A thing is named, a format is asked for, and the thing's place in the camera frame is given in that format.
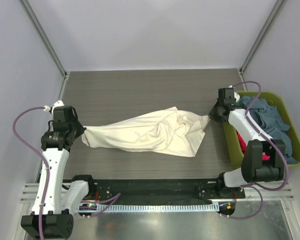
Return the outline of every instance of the green basket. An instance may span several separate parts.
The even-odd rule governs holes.
[[[240,96],[256,96],[257,91],[238,91]],[[289,164],[289,167],[296,167],[300,165],[300,140],[296,133],[296,129],[289,117],[286,106],[283,100],[276,94],[268,91],[261,92],[260,99],[266,99],[270,106],[276,106],[283,121],[291,126],[290,130],[286,134],[291,139],[292,144],[292,157],[298,161],[296,164]],[[237,169],[241,167],[244,154],[241,151],[237,131],[229,123],[223,124],[223,130],[225,134],[226,144],[228,146],[228,152],[232,166]]]

